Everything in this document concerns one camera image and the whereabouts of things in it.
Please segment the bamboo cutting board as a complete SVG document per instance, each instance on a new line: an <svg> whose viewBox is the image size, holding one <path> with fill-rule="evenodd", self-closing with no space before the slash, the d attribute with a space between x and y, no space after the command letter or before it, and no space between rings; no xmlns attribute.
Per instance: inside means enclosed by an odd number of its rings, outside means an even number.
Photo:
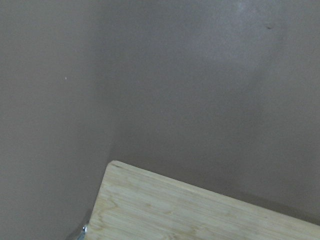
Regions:
<svg viewBox="0 0 320 240"><path fill-rule="evenodd" d="M320 227L120 161L110 162L82 240L317 240Z"/></svg>

